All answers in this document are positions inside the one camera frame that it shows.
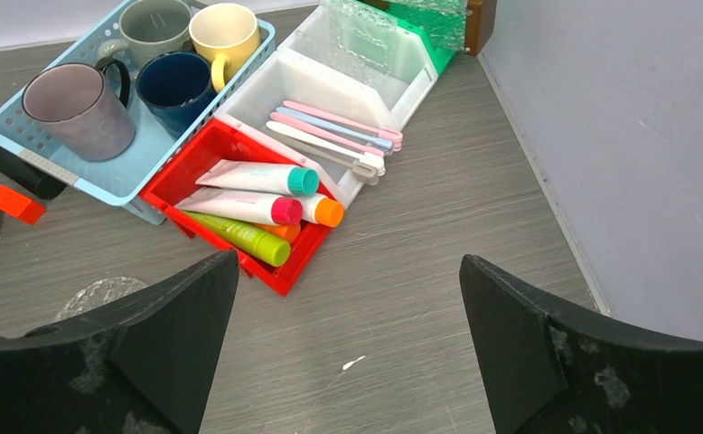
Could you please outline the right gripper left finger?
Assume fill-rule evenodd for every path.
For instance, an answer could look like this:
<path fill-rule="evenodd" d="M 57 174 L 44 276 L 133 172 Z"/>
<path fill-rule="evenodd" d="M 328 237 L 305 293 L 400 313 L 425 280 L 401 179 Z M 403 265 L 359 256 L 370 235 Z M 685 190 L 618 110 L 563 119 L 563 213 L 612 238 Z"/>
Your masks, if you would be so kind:
<path fill-rule="evenodd" d="M 27 334 L 0 336 L 0 433 L 196 433 L 239 282 L 220 251 Z"/>

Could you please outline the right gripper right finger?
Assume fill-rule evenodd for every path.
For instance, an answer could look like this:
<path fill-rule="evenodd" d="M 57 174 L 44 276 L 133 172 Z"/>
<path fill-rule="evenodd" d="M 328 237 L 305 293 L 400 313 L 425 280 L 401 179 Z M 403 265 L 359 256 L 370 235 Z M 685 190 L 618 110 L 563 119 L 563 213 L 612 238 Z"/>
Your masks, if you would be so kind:
<path fill-rule="evenodd" d="M 604 316 L 465 255 L 465 312 L 499 433 L 703 433 L 703 342 Z"/>

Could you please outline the teal cap toothpaste tube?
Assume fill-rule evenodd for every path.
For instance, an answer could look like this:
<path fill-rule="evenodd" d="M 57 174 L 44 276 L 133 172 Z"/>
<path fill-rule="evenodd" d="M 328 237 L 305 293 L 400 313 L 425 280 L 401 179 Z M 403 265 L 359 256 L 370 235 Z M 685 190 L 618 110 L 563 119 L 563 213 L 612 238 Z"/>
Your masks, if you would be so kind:
<path fill-rule="evenodd" d="M 320 178 L 314 169 L 298 165 L 220 160 L 195 183 L 222 189 L 297 196 L 316 193 Z"/>

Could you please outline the clear acrylic toothbrush holder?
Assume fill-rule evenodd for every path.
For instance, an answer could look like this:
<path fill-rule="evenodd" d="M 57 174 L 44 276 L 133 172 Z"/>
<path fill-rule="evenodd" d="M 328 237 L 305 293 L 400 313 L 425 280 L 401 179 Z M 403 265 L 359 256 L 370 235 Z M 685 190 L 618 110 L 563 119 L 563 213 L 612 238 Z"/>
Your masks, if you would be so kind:
<path fill-rule="evenodd" d="M 395 76 L 396 23 L 359 1 L 322 1 L 295 49 L 371 87 Z"/>

